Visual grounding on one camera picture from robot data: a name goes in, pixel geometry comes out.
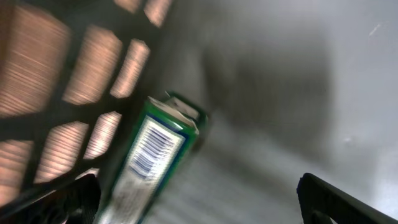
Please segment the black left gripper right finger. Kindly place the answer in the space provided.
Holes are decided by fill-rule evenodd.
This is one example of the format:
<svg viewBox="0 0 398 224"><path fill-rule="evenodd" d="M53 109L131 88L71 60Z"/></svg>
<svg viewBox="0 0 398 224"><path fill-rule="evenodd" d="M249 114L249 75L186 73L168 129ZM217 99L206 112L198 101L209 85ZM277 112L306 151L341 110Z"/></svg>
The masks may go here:
<svg viewBox="0 0 398 224"><path fill-rule="evenodd" d="M397 224L397 220L348 195L319 177L305 173L297 195L304 224Z"/></svg>

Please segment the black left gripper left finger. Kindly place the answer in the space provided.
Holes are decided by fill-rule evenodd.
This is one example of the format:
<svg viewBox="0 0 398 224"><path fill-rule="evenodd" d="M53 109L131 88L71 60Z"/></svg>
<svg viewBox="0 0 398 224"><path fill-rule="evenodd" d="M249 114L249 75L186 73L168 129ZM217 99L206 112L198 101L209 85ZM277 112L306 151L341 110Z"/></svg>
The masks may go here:
<svg viewBox="0 0 398 224"><path fill-rule="evenodd" d="M31 203L6 208L1 224L93 223L100 198L97 177L87 174Z"/></svg>

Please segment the green carton with barcode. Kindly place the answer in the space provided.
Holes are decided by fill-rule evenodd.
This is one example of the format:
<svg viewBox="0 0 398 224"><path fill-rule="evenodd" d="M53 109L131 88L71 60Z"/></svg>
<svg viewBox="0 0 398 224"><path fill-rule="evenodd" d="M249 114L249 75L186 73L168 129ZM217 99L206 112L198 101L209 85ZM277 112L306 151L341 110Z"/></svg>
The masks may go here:
<svg viewBox="0 0 398 224"><path fill-rule="evenodd" d="M95 222L142 223L207 124L207 114L175 91L160 100L148 97Z"/></svg>

